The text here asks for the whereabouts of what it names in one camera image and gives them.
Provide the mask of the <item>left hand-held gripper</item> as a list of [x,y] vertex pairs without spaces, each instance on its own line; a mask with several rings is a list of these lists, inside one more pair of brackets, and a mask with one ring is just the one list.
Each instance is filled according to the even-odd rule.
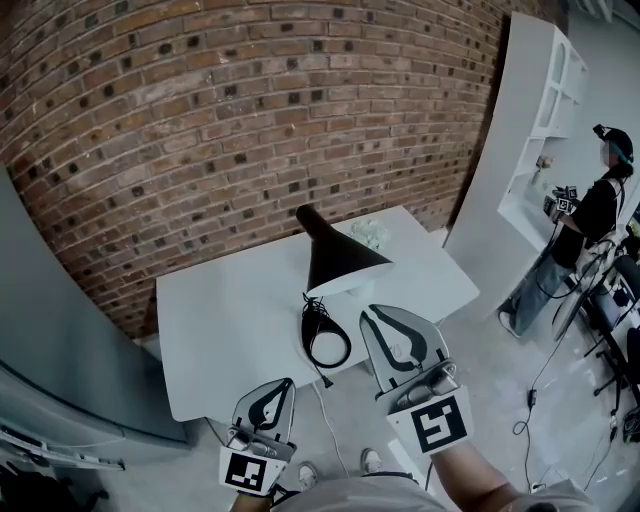
[[228,442],[220,449],[221,485],[253,496],[271,494],[296,452],[296,445],[289,442],[295,394],[293,380],[283,378],[238,401],[234,426],[228,428]]

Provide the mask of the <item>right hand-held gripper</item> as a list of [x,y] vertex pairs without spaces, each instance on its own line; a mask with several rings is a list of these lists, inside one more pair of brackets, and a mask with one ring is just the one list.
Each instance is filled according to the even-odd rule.
[[449,349],[434,323],[370,304],[359,327],[381,390],[376,403],[407,449],[433,455],[473,435],[468,389],[456,381],[454,361],[445,360]]

